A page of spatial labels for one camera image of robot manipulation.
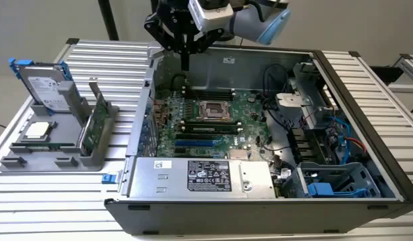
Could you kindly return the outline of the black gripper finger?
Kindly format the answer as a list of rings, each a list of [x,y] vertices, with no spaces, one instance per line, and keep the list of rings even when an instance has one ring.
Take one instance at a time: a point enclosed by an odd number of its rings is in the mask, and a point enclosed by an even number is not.
[[[147,15],[143,28],[165,50],[179,54],[181,70],[185,70],[185,43],[181,21],[175,16],[161,19],[158,14]]]
[[[223,34],[223,29],[215,29],[202,33],[202,36],[194,40],[199,34],[198,30],[189,31],[185,42],[185,70],[189,70],[189,56],[202,53]]]

